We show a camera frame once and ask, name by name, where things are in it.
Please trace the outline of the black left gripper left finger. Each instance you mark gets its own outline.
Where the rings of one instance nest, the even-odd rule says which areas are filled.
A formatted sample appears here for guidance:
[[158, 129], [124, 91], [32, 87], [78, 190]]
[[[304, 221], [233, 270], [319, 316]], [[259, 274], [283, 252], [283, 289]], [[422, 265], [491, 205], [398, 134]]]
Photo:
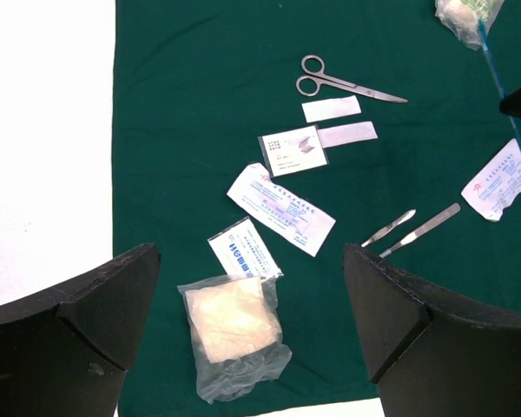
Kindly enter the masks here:
[[0, 306], [0, 417], [113, 415], [160, 265], [142, 244]]

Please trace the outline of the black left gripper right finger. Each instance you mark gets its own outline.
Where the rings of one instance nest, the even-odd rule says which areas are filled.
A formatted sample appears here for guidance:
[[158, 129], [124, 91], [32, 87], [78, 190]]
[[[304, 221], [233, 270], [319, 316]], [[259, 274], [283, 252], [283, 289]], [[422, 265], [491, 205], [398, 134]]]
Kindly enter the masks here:
[[521, 313], [413, 275], [357, 244], [343, 271], [386, 416], [521, 416]]

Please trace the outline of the blue plastic scalpel handle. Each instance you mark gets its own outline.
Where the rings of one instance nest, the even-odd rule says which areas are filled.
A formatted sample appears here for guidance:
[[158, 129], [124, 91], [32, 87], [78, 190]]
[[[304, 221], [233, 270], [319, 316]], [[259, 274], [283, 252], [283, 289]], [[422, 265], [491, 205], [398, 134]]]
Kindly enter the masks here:
[[[504, 85], [503, 85], [503, 83], [502, 83], [502, 81], [500, 79], [500, 75], [498, 73], [498, 70], [496, 68], [496, 64], [494, 62], [494, 58], [493, 58], [493, 55], [491, 53], [490, 46], [488, 44], [488, 38], [487, 38], [485, 23], [482, 20], [478, 21], [478, 33], [479, 33], [479, 35], [481, 37], [481, 40], [482, 40], [483, 54], [485, 56], [485, 60], [486, 60], [486, 62], [488, 64], [489, 70], [491, 72], [492, 79], [493, 79], [493, 81], [495, 83], [495, 86], [496, 86], [496, 89], [498, 91], [498, 95], [499, 95], [500, 99], [503, 100], [503, 99], [506, 98], [505, 88], [504, 88]], [[518, 128], [518, 126], [517, 126], [517, 124], [515, 122], [515, 119], [512, 116], [508, 116], [508, 119], [509, 119], [511, 127], [513, 129], [514, 136], [515, 136], [515, 139], [516, 139], [516, 142], [517, 142], [520, 154], [521, 154], [521, 134], [520, 134], [519, 128]]]

